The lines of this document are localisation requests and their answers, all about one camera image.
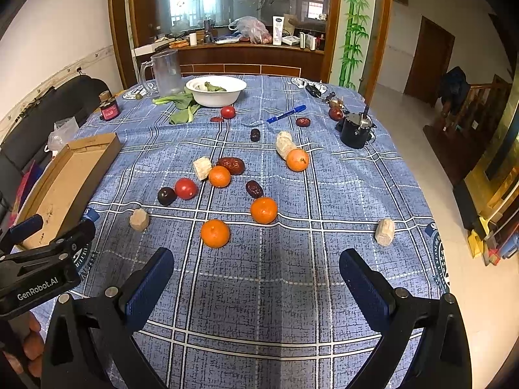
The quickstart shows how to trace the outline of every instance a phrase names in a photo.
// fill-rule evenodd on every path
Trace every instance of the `blue pen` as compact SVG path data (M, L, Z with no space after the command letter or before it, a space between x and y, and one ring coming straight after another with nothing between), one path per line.
M282 118L288 117L291 114L297 114L298 112L304 111L306 109L306 105L301 105L296 107L290 111L287 111L285 114L281 114L279 117L272 117L267 120L267 123L274 123L274 121L281 120Z

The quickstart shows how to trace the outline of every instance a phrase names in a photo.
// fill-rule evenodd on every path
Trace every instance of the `cherry tomato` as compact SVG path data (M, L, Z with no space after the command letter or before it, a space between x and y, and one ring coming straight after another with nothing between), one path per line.
M175 183L175 193L178 197L189 200L193 198L198 193L198 187L189 178L181 178Z
M234 107L228 105L220 110L220 114L223 118L227 118L228 120L230 120L231 118L234 118L236 116L236 110L234 109Z

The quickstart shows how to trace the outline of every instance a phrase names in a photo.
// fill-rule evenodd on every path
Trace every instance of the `plaid tablecloth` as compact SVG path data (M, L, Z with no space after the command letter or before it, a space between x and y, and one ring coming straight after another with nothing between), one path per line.
M74 291L98 295L120 285L158 247L175 256L175 272L136 341L169 387L339 388L345 387L376 345L339 274L341 252L354 247L393 287L438 298L447 290L441 241L424 196L383 126L376 141L352 150L341 143L328 106L287 77L238 76L247 82L238 115L211 123L218 109L202 108L195 121L170 125L175 105L156 106L150 97L118 98L121 115L110 121L93 114L79 133L116 132L123 149L89 206L97 210L91 267ZM329 86L349 110L364 109L349 89ZM264 120L305 104L306 111L267 124ZM295 125L298 116L311 126ZM261 140L250 140L252 128ZM276 135L292 133L310 155L304 172L290 171L276 154ZM195 182L191 164L207 156L245 161L243 175L216 189L199 183L198 195L169 207L157 191L176 180ZM277 220L260 225L248 211L245 183L256 180L279 206ZM134 209L150 213L143 233L133 231ZM219 218L231 241L204 246L202 224ZM381 218L396 223L387 248L374 240ZM51 303L38 309L48 325ZM400 383L419 341L415 331L389 387ZM124 387L115 367L113 382Z

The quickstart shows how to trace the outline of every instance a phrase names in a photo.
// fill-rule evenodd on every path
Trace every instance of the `black pot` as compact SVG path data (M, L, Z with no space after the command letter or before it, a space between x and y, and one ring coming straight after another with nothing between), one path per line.
M368 115L369 107L363 113L349 113L341 120L341 142L352 149L362 149L367 142L375 137L376 125Z

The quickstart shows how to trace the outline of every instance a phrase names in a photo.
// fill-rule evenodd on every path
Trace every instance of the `pitcher handle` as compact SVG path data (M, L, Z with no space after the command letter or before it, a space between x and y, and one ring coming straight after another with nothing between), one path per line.
M151 61L147 61L141 64L141 72L139 74L139 82L141 85L148 91L148 93L151 95L153 93L153 89L148 85L146 82L146 76L144 75L144 72L146 71L147 67L151 67Z

